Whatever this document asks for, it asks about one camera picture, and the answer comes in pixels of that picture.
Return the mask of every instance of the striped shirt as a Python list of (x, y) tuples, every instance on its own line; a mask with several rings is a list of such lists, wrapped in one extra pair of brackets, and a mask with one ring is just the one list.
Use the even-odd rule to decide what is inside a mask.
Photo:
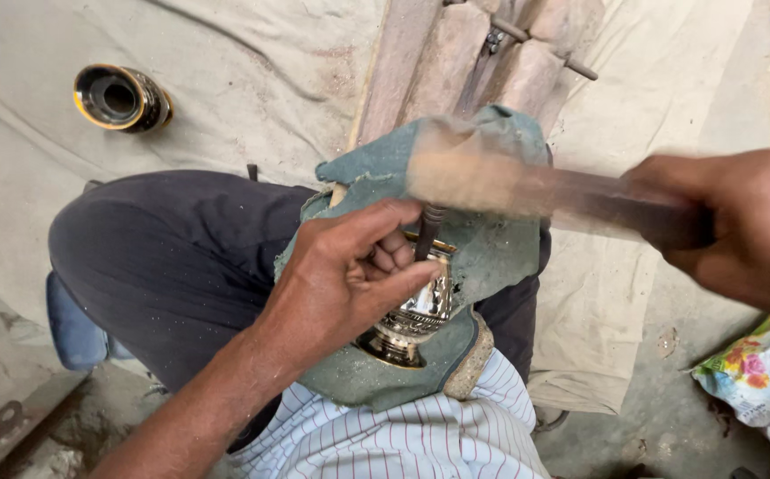
[(494, 349), (465, 401), (439, 393), (373, 412), (294, 383), (232, 459), (255, 479), (549, 479), (529, 437), (535, 425), (524, 381)]

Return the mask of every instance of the leg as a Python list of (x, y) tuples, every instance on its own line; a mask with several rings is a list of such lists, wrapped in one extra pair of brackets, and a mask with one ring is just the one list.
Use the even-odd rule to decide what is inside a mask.
[(51, 262), (92, 321), (177, 391), (261, 312), (313, 193), (208, 171), (124, 178), (57, 216)]
[(521, 279), (517, 285), (505, 287), (492, 296), (476, 302), (476, 311), (486, 319), (494, 334), (495, 347), (518, 370), (524, 382), (533, 358), (533, 336), (536, 334), (536, 294), (539, 275), (550, 258), (550, 221), (543, 219), (539, 227), (539, 269)]

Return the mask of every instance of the torn cloth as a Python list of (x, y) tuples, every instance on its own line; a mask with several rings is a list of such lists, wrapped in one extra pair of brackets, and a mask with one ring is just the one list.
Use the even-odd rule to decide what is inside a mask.
[[(548, 163), (539, 125), (507, 108), (486, 106), (469, 122), (450, 116), (422, 118), (319, 165), (317, 177), (349, 185), (347, 196), (332, 208), (328, 208), (327, 195), (313, 198), (302, 208), (302, 221), (340, 216), (383, 198), (405, 196), (405, 170), (415, 144), (423, 134), (436, 131), (445, 131), (446, 137), (458, 138), (468, 146), (493, 145), (499, 153), (531, 165)], [(457, 248), (450, 263), (454, 319), (420, 345), (427, 366), (418, 372), (386, 365), (347, 345), (298, 382), (337, 404), (368, 405), (376, 410), (445, 390), (451, 375), (474, 349), (479, 329), (485, 327), (476, 318), (472, 321), (466, 306), (536, 273), (538, 229), (537, 219), (448, 212), (438, 239)], [(276, 277), (284, 269), (294, 243), (295, 238), (276, 259)], [(482, 365), (475, 371), (474, 381), (481, 369)]]

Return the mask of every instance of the silver vase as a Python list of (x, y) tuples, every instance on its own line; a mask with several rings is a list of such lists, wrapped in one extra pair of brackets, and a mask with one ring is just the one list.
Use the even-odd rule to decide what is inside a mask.
[[(410, 241), (416, 240), (414, 234), (406, 234), (406, 237)], [(450, 255), (454, 251), (454, 247), (435, 241), (427, 259), (443, 264), (441, 276), (356, 338), (355, 345), (391, 365), (410, 369), (425, 366), (426, 360), (418, 345), (428, 341), (450, 320), (453, 294)]]

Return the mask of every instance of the finger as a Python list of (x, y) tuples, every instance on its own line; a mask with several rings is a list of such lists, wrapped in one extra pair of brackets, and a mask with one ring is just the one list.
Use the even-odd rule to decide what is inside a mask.
[(371, 309), (376, 315), (383, 315), (441, 276), (441, 268), (442, 264), (437, 261), (412, 263), (395, 275), (372, 282), (360, 294), (358, 302), (365, 310)]
[(653, 155), (622, 178), (679, 192), (691, 200), (707, 200), (723, 165), (723, 158)]
[(364, 280), (377, 281), (379, 279), (384, 279), (390, 276), (390, 271), (380, 269), (378, 266), (372, 263), (359, 261), (358, 264), (361, 265), (361, 268), (364, 271)]
[(415, 260), (415, 252), (411, 249), (411, 243), (405, 238), (402, 231), (394, 230), (379, 240), (379, 246), (390, 254), (393, 262), (402, 269), (412, 264)]
[(400, 225), (415, 221), (421, 211), (419, 201), (385, 198), (363, 210), (342, 216), (341, 223), (335, 227), (335, 238), (342, 249), (358, 257), (369, 245), (381, 240)]
[(748, 268), (725, 243), (700, 250), (667, 251), (663, 257), (702, 287), (727, 296), (736, 294), (733, 290), (746, 282), (748, 275)]
[(390, 273), (394, 269), (398, 269), (397, 264), (393, 261), (393, 256), (382, 249), (378, 243), (373, 245), (373, 254), (370, 257), (370, 262), (387, 273)]

